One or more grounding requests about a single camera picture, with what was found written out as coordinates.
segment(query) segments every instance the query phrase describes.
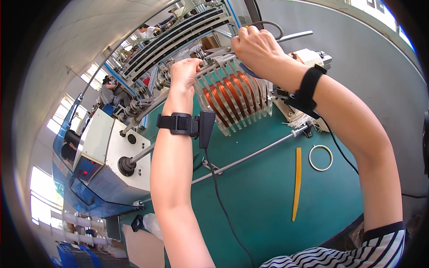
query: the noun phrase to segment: white machine housing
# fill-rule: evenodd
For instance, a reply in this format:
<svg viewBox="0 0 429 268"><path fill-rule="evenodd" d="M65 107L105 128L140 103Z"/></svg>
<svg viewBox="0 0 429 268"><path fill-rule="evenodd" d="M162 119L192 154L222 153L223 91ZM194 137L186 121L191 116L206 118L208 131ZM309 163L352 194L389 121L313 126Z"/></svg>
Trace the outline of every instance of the white machine housing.
<svg viewBox="0 0 429 268"><path fill-rule="evenodd" d="M140 159L129 177L119 171L118 160L123 156L137 155L151 142L134 130L129 130L127 136L122 137L119 132L125 127L118 119L98 109L82 134L73 170L77 174L82 169L81 158L93 161L100 166L97 172L88 180L82 179L82 176L79 178L86 181L87 186L105 201L132 205L150 193L151 156L148 154ZM129 135L136 138L134 144L128 141Z"/></svg>

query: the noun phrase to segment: orange copper wire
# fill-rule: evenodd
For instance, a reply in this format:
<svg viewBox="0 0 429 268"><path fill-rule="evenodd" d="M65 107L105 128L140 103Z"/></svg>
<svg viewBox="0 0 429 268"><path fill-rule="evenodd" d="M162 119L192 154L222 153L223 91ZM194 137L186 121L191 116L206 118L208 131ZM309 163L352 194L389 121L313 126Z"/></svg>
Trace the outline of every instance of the orange copper wire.
<svg viewBox="0 0 429 268"><path fill-rule="evenodd" d="M211 101L210 94L208 93L207 88L203 88L202 91L204 92L205 98L207 99L210 106L215 111L216 115L221 119L222 123L225 127L228 127L228 123L225 121L225 119L222 117L221 113L216 109L216 107L213 105L213 102Z"/></svg>
<svg viewBox="0 0 429 268"><path fill-rule="evenodd" d="M234 83L239 87L240 91L242 92L242 95L243 95L243 98L244 98L244 102L246 103L246 106L247 106L247 111L249 112L249 114L251 114L252 110L250 110L249 100L247 99L247 95L246 95L246 93L244 91L244 88L241 85L240 80L238 80L235 75L230 75L230 77L234 81Z"/></svg>
<svg viewBox="0 0 429 268"><path fill-rule="evenodd" d="M209 87L210 87L211 93L213 94L214 98L218 102L224 114L227 116L227 118L230 120L231 123L234 123L234 119L231 117L230 113L228 112L227 108L222 102L221 97L219 97L218 91L216 90L215 86L211 84Z"/></svg>
<svg viewBox="0 0 429 268"><path fill-rule="evenodd" d="M240 116L236 110L236 107L234 106L233 102L231 101L231 98L228 96L227 91L225 90L224 85L222 85L222 83L220 81L216 81L216 84L218 85L219 90L221 91L223 97L225 98L225 100L227 101L228 105L231 108L231 111L233 112L233 114L235 115L235 117L237 118L237 120L240 120Z"/></svg>
<svg viewBox="0 0 429 268"><path fill-rule="evenodd" d="M256 109L256 100L255 100L255 95L253 94L252 87L250 86L250 83L247 80L247 77L245 75L243 75L242 72L238 71L237 74L239 75L239 77L241 79L244 80L244 82L246 82L247 86L250 88L250 94L252 95L252 100L253 100L253 107L254 107L255 112L256 112L257 111L257 109Z"/></svg>
<svg viewBox="0 0 429 268"><path fill-rule="evenodd" d="M256 78L252 76L253 80L255 81L256 85L258 86L258 93L259 93L259 107L262 110L262 95L261 95L261 88L259 87L258 81L256 81Z"/></svg>
<svg viewBox="0 0 429 268"><path fill-rule="evenodd" d="M240 112L244 118L246 116L246 114L244 113L243 105L240 101L239 96L237 95L237 92L234 90L231 81L228 80L228 78L224 77L224 83L225 83L225 85L227 85L228 89L230 90L231 94L233 95L233 98L236 100L236 103L239 106Z"/></svg>

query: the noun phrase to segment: yellow plastic spatula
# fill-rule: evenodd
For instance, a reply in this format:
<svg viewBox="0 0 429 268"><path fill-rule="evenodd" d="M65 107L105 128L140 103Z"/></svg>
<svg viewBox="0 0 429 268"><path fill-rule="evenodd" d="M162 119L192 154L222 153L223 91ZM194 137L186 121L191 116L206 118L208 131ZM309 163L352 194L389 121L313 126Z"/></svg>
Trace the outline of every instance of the yellow plastic spatula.
<svg viewBox="0 0 429 268"><path fill-rule="evenodd" d="M296 149L295 196L293 197L292 221L295 221L298 210L299 191L301 190L301 148Z"/></svg>

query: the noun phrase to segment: worker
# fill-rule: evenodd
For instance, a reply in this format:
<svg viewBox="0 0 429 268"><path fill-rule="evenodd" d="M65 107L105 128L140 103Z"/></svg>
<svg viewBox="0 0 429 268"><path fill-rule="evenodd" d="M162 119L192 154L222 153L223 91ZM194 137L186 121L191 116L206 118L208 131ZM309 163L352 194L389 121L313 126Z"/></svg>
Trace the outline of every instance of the worker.
<svg viewBox="0 0 429 268"><path fill-rule="evenodd" d="M120 92L117 96L113 94L113 90L116 88L117 84L109 84L111 80L113 80L113 77L109 77L108 75L104 77L99 99L101 99L104 104L111 104L115 107L118 106L121 100L123 100L125 107L130 105L130 99L125 91Z"/></svg>
<svg viewBox="0 0 429 268"><path fill-rule="evenodd" d="M143 24L139 28L140 35L142 36L143 39L155 37L154 33L156 33L159 30L160 28L149 26L147 24Z"/></svg>
<svg viewBox="0 0 429 268"><path fill-rule="evenodd" d="M240 28L231 45L237 57L256 75L292 94L300 88L309 70L286 55L272 34L255 26ZM185 59L171 67L171 88L162 115L192 114L193 85L201 63L199 59ZM313 100L317 104L315 111L357 162L365 218L364 242L359 249L346 252L316 247L291 256L272 256L261 267L395 267L403 252L405 230L401 186L390 140L366 104L329 76L320 77ZM215 266L191 206L192 155L190 136L159 129L150 187L173 268Z"/></svg>
<svg viewBox="0 0 429 268"><path fill-rule="evenodd" d="M65 142L61 148L61 157L64 159L64 162L67 164L69 169L73 169L76 152L77 147L72 142Z"/></svg>

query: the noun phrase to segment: hand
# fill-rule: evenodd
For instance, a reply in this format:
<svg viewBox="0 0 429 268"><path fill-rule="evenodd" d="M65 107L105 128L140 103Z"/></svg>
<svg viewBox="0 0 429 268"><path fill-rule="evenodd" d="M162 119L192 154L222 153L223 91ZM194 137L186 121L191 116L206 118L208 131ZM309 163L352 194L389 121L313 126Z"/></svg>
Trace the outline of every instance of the hand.
<svg viewBox="0 0 429 268"><path fill-rule="evenodd" d="M192 115L193 95L196 73L200 71L202 60L184 59L171 66L170 93L165 102L163 115L186 113Z"/></svg>
<svg viewBox="0 0 429 268"><path fill-rule="evenodd" d="M255 26L240 28L231 39L237 57L256 75L294 93L308 67L283 52L272 34Z"/></svg>

